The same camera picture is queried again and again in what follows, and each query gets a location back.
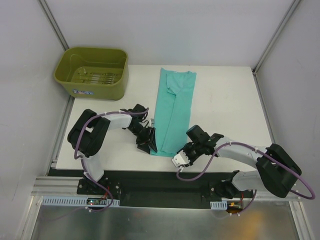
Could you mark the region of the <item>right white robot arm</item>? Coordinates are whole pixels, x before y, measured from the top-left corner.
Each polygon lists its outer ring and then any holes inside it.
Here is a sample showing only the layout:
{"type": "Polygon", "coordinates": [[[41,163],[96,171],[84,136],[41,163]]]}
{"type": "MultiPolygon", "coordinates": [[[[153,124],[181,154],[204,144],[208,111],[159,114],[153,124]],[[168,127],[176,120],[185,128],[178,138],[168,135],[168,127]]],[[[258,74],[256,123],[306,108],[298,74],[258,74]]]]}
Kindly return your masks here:
{"type": "Polygon", "coordinates": [[[219,133],[209,135],[198,125],[186,134],[190,142],[172,158],[179,170],[192,166],[203,155],[232,159],[253,168],[252,171],[235,170],[214,186],[214,192],[222,198],[232,199],[247,190],[267,190],[276,197],[285,198],[302,174],[278,144],[263,147],[235,142],[219,133]]]}

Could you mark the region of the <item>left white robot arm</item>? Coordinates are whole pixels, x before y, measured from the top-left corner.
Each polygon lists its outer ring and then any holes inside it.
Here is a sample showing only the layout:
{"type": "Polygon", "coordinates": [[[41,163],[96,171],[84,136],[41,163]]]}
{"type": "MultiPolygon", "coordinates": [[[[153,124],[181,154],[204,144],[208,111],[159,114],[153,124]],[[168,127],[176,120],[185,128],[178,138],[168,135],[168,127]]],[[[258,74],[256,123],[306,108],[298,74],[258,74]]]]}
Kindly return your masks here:
{"type": "Polygon", "coordinates": [[[150,154],[157,152],[156,128],[149,126],[148,108],[136,104],[130,109],[120,109],[98,114],[91,109],[82,112],[67,135],[74,150],[74,158],[80,159],[84,176],[89,179],[88,188],[99,195],[105,191],[104,170],[98,157],[108,131],[128,129],[136,137],[139,150],[150,154]]]}

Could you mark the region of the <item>teal t shirt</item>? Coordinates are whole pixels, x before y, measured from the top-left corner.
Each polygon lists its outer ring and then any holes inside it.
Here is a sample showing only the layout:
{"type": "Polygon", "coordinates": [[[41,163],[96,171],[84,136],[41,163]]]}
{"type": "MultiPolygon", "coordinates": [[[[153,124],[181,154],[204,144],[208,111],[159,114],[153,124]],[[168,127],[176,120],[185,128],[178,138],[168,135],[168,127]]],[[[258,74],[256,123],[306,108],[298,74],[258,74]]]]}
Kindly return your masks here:
{"type": "Polygon", "coordinates": [[[154,113],[153,156],[173,157],[186,143],[197,74],[160,70],[154,113]]]}

